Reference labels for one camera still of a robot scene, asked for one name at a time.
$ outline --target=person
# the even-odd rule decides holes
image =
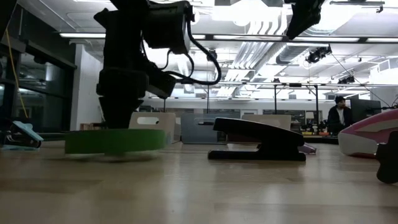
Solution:
[[[346,106],[346,99],[342,96],[335,98],[336,106],[330,108],[328,115],[329,132],[338,134],[343,129],[351,126],[353,114],[351,109]]]

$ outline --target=green tape roll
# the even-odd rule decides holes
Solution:
[[[65,137],[66,154],[123,154],[163,149],[165,131],[151,129],[106,129],[77,131]]]

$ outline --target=computer monitor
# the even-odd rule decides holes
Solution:
[[[0,41],[7,29],[16,5],[17,0],[6,0],[0,3]]]
[[[353,121],[356,123],[381,113],[381,103],[376,100],[350,99]]]

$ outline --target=pink and white object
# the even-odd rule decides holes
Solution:
[[[342,130],[338,135],[340,151],[348,156],[372,157],[377,144],[388,142],[392,131],[398,131],[398,110],[374,115]]]

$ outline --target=wooden table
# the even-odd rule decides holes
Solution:
[[[65,159],[62,143],[0,153],[0,223],[397,223],[377,161],[316,144],[307,162],[208,161],[176,143],[127,163]],[[233,145],[234,149],[255,149]]]

